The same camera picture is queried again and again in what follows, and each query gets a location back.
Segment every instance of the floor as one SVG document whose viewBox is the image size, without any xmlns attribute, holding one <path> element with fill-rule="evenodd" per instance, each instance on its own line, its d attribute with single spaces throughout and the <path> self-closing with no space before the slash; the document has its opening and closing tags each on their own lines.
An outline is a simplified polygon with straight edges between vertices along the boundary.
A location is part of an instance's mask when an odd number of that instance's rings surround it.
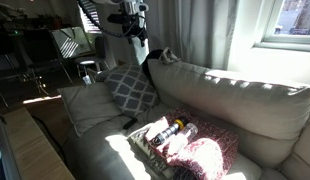
<svg viewBox="0 0 310 180">
<path fill-rule="evenodd" d="M 46 124 L 57 142 L 63 145 L 72 124 L 57 89 L 84 85 L 84 81 L 79 78 L 76 68 L 67 67 L 67 70 L 73 80 L 73 84 L 67 79 L 62 69 L 48 70 L 41 74 L 42 82 L 46 84 L 45 90 L 49 93 L 49 97 L 54 99 L 45 100 L 43 97 L 47 96 L 44 93 L 39 93 L 33 81 L 21 82 L 19 78 L 1 81 L 0 90 L 9 104 L 9 108 L 5 107 L 0 98 L 0 113 L 5 114 L 20 107 L 26 107 L 31 115 L 36 116 Z M 47 135 L 44 128 L 40 124 L 39 126 L 44 134 Z"/>
</svg>

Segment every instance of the white curtain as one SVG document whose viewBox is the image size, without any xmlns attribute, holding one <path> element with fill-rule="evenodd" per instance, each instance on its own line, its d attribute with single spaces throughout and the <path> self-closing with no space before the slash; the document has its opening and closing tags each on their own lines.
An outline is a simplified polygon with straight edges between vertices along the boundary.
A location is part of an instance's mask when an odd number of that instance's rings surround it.
<svg viewBox="0 0 310 180">
<path fill-rule="evenodd" d="M 183 61 L 226 69 L 237 0 L 145 0 L 149 49 L 170 47 Z"/>
</svg>

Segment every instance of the window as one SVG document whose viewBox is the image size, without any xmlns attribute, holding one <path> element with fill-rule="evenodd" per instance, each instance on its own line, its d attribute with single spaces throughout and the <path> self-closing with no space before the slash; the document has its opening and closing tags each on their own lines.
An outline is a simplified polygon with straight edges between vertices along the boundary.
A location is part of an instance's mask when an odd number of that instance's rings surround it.
<svg viewBox="0 0 310 180">
<path fill-rule="evenodd" d="M 89 0 L 82 0 L 83 5 L 85 9 L 89 12 L 89 14 L 92 16 L 92 18 L 99 23 L 98 19 L 98 14 L 96 10 L 95 4 L 91 3 Z M 81 15 L 81 20 L 84 26 L 84 30 L 87 33 L 101 33 L 99 28 L 95 26 L 86 16 L 86 14 L 83 12 L 82 8 L 78 5 L 80 15 Z"/>
<path fill-rule="evenodd" d="M 310 51 L 310 0 L 264 0 L 263 7 L 260 16 L 266 20 L 257 46 Z"/>
</svg>

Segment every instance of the gray diamond pattern pillow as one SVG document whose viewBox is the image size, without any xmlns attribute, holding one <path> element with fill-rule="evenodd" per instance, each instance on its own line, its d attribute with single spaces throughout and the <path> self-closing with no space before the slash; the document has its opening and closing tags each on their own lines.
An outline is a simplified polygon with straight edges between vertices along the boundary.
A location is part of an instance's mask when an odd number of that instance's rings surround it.
<svg viewBox="0 0 310 180">
<path fill-rule="evenodd" d="M 159 102 L 155 89 L 137 64 L 125 64 L 103 72 L 97 76 L 97 81 L 105 81 L 115 103 L 127 116 L 136 117 Z"/>
</svg>

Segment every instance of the bottle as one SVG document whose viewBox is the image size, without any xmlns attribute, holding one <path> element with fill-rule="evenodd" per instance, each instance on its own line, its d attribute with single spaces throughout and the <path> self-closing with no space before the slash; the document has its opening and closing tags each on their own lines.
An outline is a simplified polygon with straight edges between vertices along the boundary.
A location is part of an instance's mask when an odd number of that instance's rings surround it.
<svg viewBox="0 0 310 180">
<path fill-rule="evenodd" d="M 177 118 L 171 126 L 155 136 L 153 143 L 155 145 L 163 144 L 170 136 L 176 134 L 179 130 L 182 130 L 187 123 L 188 121 L 186 117 L 181 116 Z"/>
<path fill-rule="evenodd" d="M 193 123 L 188 123 L 183 130 L 181 130 L 174 139 L 171 140 L 167 155 L 178 153 L 182 148 L 194 138 L 198 129 Z"/>
</svg>

